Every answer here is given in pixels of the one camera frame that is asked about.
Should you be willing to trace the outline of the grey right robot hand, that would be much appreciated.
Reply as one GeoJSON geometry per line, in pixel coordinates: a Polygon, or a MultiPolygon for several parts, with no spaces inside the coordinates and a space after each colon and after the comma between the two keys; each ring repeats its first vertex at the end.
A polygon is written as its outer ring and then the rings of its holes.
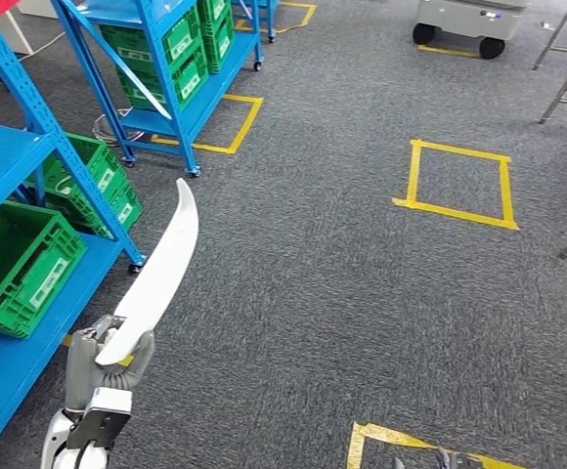
{"type": "MultiPolygon", "coordinates": [[[[452,453],[451,455],[449,455],[442,447],[438,447],[435,450],[435,457],[437,460],[437,467],[438,469],[457,469],[459,466],[458,456],[457,453],[452,453]]],[[[404,469],[404,465],[401,459],[394,456],[392,461],[392,468],[404,469]]]]}

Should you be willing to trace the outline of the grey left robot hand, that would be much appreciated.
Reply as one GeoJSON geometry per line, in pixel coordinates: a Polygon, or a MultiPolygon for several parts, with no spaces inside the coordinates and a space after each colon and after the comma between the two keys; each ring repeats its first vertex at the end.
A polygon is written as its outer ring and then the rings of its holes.
{"type": "Polygon", "coordinates": [[[94,390],[98,387],[132,391],[142,380],[155,350],[152,330],[141,337],[136,354],[126,367],[119,363],[96,363],[96,357],[100,352],[98,340],[115,325],[119,325],[119,319],[104,315],[89,327],[76,330],[72,335],[67,361],[64,401],[66,411],[85,411],[94,390]]]}

